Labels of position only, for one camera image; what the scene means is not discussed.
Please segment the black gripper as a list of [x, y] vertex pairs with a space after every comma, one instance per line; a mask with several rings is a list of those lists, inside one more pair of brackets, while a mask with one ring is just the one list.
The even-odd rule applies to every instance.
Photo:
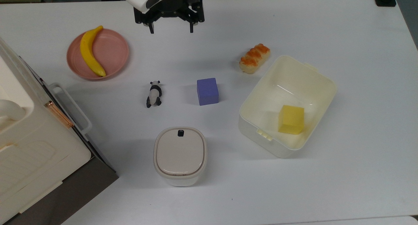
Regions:
[[182, 18], [189, 23], [190, 33], [194, 26], [205, 21], [203, 0], [161, 0], [146, 13], [134, 8], [134, 18], [137, 24], [147, 26], [154, 34], [154, 19], [156, 17], [173, 16]]

